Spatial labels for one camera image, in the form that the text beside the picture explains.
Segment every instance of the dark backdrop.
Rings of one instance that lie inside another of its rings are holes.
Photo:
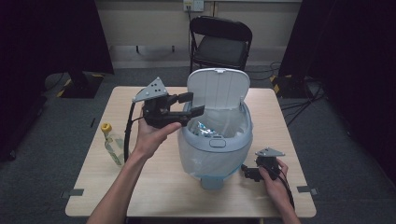
[[[39,113],[48,75],[70,67],[114,74],[93,0],[1,1],[0,52],[0,159]]]
[[[323,81],[353,138],[396,183],[393,1],[304,0],[279,74]]]

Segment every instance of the wooden table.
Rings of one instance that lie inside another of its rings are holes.
[[[144,87],[117,87],[113,90],[100,121],[110,122],[121,134],[132,99]],[[170,94],[185,92],[185,87],[168,87]],[[253,143],[245,165],[255,167],[255,152],[272,147],[286,153],[281,158],[289,166],[288,180],[298,217],[313,217],[316,213],[311,194],[300,193],[306,186],[303,170],[297,158],[278,101],[272,90],[249,89],[246,104],[253,122]],[[133,118],[138,118],[141,103],[136,104]],[[182,105],[175,104],[172,111]],[[134,148],[137,123],[131,134]],[[105,195],[120,168],[111,160],[104,147],[100,130],[92,140],[81,168],[75,189],[84,189],[82,196],[71,196],[65,212],[70,217],[87,217]],[[223,189],[204,190],[199,180],[183,171],[177,145],[177,134],[168,136],[145,165],[128,208],[128,217],[279,217],[263,182],[246,179],[241,171],[225,180]]]

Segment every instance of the white lid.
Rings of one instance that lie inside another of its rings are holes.
[[[188,91],[194,93],[192,107],[232,109],[245,100],[250,87],[248,75],[229,68],[206,68],[191,73]]]

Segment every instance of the wall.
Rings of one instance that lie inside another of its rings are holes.
[[[191,16],[215,15],[241,21],[253,32],[251,50],[260,52],[258,60],[281,61],[300,4],[205,1],[205,11],[192,12]],[[97,1],[96,5],[109,46],[188,48],[189,16],[182,10],[182,1]]]

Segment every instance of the plastic bottle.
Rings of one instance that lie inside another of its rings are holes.
[[[123,138],[112,130],[111,124],[109,123],[103,123],[101,129],[105,134],[105,148],[108,154],[110,154],[111,158],[118,166],[122,166],[124,164]]]

